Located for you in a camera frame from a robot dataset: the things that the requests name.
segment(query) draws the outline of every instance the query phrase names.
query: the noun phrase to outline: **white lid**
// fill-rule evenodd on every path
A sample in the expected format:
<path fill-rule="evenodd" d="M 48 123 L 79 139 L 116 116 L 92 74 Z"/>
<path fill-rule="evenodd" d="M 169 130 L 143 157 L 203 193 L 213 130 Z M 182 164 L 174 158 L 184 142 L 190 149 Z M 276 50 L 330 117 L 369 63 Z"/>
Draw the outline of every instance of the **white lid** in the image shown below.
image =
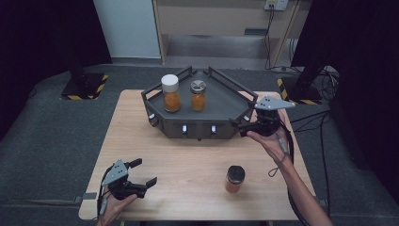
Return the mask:
<path fill-rule="evenodd" d="M 161 79 L 162 89 L 165 92 L 174 92 L 179 89 L 179 78 L 174 74 L 164 75 Z"/>

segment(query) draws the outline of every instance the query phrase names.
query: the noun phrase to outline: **jar lid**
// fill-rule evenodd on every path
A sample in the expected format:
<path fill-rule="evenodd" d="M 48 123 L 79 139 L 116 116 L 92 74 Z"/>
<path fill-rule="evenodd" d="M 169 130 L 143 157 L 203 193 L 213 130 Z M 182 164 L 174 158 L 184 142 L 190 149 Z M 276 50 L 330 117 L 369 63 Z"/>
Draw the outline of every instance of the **jar lid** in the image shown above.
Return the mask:
<path fill-rule="evenodd" d="M 162 90 L 165 92 L 174 92 L 179 89 L 179 78 L 174 74 L 164 75 L 161 82 Z"/>
<path fill-rule="evenodd" d="M 196 94 L 204 93 L 206 90 L 206 84 L 202 80 L 195 80 L 191 83 L 191 92 Z"/>
<path fill-rule="evenodd" d="M 230 182 L 239 185 L 243 183 L 244 178 L 246 177 L 246 172 L 240 166 L 230 166 L 227 172 L 227 176 Z"/>

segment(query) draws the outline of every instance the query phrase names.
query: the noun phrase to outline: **small jar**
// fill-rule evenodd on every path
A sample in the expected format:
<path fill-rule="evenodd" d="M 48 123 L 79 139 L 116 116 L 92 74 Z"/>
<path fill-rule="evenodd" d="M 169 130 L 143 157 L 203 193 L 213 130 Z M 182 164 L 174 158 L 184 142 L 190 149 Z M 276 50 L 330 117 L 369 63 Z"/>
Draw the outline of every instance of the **small jar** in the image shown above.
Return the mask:
<path fill-rule="evenodd" d="M 230 193 L 237 193 L 244 182 L 246 172 L 240 166 L 230 166 L 227 171 L 225 188 Z"/>
<path fill-rule="evenodd" d="M 162 77 L 162 90 L 164 93 L 165 110 L 176 112 L 182 106 L 179 96 L 179 78 L 174 74 Z"/>
<path fill-rule="evenodd" d="M 203 111 L 206 103 L 206 84 L 201 80 L 195 80 L 191 83 L 191 108 L 194 111 Z"/>

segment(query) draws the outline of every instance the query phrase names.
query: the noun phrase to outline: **black curtain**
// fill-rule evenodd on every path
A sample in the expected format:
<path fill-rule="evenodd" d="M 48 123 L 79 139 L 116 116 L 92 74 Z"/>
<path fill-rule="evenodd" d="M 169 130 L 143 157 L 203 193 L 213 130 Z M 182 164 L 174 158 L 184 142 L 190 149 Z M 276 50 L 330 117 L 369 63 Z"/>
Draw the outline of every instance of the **black curtain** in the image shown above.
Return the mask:
<path fill-rule="evenodd" d="M 334 120 L 357 164 L 373 170 L 399 203 L 398 12 L 397 1 L 313 0 L 292 66 L 327 52 L 325 65 L 340 75 Z"/>
<path fill-rule="evenodd" d="M 46 21 L 49 17 L 44 8 L 55 17 L 53 21 Z M 58 24 L 65 34 L 76 65 L 112 63 L 92 0 L 1 1 L 0 140 L 20 114 L 35 84 L 70 69 L 56 48 L 50 22 Z"/>

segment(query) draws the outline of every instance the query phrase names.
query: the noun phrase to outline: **human hand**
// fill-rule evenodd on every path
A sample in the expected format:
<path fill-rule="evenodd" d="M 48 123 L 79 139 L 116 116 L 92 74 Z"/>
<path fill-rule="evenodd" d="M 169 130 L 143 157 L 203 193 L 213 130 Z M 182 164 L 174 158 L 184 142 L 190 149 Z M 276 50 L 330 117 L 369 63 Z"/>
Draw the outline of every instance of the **human hand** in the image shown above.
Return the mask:
<path fill-rule="evenodd" d="M 112 222 L 120 215 L 122 210 L 129 204 L 131 204 L 135 199 L 137 199 L 137 195 L 133 194 L 131 196 L 126 197 L 124 200 L 120 201 L 115 198 L 108 189 L 108 186 L 104 188 L 104 196 L 103 202 L 107 200 L 107 205 L 104 213 L 99 216 L 97 221 L 97 226 L 108 226 L 112 225 Z"/>
<path fill-rule="evenodd" d="M 278 110 L 278 112 L 279 118 L 285 123 L 284 115 L 280 110 Z M 279 144 L 279 140 L 282 139 L 285 146 L 288 147 L 287 137 L 285 136 L 285 131 L 283 128 L 280 127 L 275 134 L 269 137 L 261 136 L 253 131 L 247 131 L 247 136 L 260 143 L 266 152 L 273 158 L 276 164 L 280 163 L 284 158 L 284 151 Z"/>

